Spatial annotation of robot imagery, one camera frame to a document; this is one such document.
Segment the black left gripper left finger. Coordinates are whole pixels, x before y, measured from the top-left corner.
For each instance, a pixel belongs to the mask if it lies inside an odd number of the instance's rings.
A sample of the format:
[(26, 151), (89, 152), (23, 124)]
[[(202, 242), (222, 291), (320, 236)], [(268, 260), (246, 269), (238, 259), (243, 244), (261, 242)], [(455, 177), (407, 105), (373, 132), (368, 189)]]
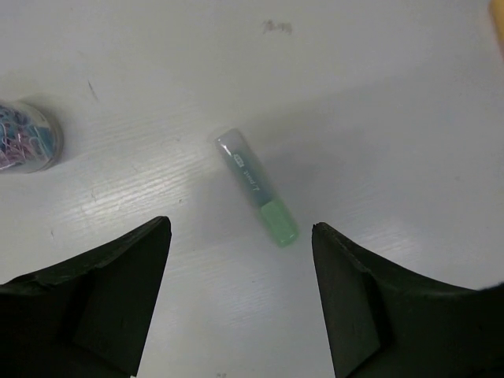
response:
[(1, 286), (4, 377), (134, 377), (172, 238), (155, 217)]

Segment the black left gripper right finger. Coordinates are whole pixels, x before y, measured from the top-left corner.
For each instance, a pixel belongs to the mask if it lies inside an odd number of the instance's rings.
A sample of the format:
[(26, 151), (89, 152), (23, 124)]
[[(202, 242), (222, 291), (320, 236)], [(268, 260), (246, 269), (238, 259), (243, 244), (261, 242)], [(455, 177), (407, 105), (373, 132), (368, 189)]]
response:
[(326, 223), (312, 250), (337, 377), (502, 376), (502, 285), (422, 276)]

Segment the green highlighter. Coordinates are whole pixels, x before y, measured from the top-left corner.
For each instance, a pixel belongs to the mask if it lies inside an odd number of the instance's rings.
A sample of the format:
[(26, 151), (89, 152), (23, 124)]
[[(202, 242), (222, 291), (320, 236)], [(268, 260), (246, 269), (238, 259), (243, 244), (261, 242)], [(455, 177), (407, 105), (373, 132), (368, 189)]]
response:
[(231, 129), (214, 143), (272, 240), (281, 247), (291, 245), (299, 235), (295, 219), (243, 134)]

